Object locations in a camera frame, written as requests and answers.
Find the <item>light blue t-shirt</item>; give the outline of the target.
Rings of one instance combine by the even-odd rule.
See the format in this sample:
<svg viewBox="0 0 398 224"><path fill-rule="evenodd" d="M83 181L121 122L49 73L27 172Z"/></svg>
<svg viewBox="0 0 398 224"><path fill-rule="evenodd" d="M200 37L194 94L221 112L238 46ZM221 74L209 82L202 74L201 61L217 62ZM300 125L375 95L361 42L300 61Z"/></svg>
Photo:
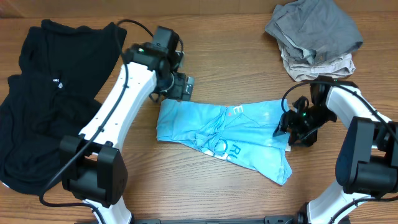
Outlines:
<svg viewBox="0 0 398 224"><path fill-rule="evenodd" d="M161 103L157 139L256 170L284 185L292 175L285 156L290 136L273 133L287 108L284 100L223 106L167 99Z"/></svg>

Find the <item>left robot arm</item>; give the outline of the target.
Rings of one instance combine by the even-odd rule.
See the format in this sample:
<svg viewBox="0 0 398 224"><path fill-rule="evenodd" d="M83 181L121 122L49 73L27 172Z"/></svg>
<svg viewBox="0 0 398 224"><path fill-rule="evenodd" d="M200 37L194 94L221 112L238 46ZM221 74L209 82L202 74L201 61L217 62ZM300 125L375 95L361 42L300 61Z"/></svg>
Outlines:
<svg viewBox="0 0 398 224"><path fill-rule="evenodd" d="M60 143L63 188L90 207L98 223L134 223L123 193L128 171L122 157L127 132L151 94L188 101L194 79L178 72L184 52L179 35L159 26L150 42L134 44L113 89L77 137Z"/></svg>

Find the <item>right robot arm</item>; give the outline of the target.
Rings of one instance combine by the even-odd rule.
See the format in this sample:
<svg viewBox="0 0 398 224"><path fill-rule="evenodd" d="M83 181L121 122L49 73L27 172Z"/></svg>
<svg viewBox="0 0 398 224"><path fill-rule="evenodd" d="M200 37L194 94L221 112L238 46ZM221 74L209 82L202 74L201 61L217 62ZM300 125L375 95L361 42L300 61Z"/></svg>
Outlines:
<svg viewBox="0 0 398 224"><path fill-rule="evenodd" d="M289 134L289 145L312 146L318 130L340 120L347 129L335 165L335 181L296 216L270 217L271 223L349 223L349 213L366 202L397 200L397 123L380 114L350 81L320 77L303 82L301 96L284 109L273 135Z"/></svg>

